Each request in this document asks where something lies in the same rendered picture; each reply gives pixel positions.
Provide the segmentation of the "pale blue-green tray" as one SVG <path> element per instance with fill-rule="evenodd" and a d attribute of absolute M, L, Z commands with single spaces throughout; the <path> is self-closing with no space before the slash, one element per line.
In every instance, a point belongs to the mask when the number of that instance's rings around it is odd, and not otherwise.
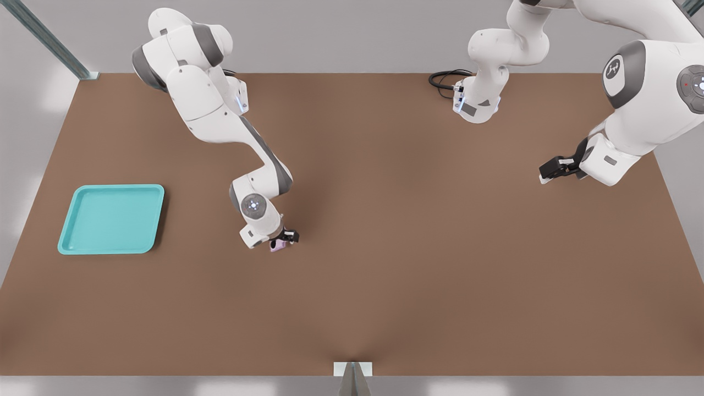
<path fill-rule="evenodd" d="M 146 253 L 156 240 L 164 197 L 159 184 L 81 186 L 57 249 L 65 255 Z"/>

